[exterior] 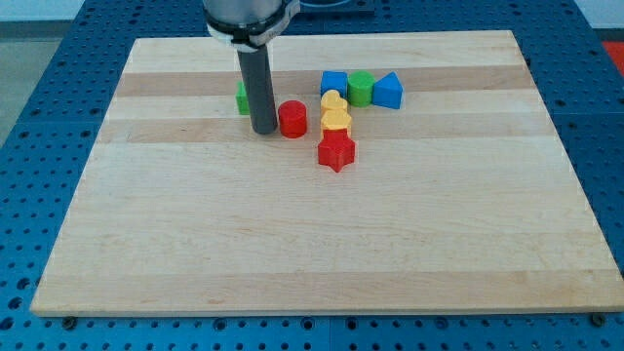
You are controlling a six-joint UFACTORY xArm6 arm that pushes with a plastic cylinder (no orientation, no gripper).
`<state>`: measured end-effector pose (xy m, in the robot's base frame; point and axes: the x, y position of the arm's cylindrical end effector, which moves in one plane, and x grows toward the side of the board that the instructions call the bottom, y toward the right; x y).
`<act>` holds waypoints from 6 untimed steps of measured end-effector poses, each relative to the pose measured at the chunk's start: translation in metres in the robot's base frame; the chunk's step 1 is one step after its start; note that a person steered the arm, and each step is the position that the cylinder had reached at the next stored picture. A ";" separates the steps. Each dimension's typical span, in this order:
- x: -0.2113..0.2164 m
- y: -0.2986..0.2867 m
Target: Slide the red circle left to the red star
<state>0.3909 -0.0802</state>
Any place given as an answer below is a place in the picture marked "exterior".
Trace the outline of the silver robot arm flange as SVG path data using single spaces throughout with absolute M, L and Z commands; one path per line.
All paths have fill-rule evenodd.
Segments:
M 252 53 L 282 34 L 300 12 L 299 0 L 203 0 L 211 36 Z

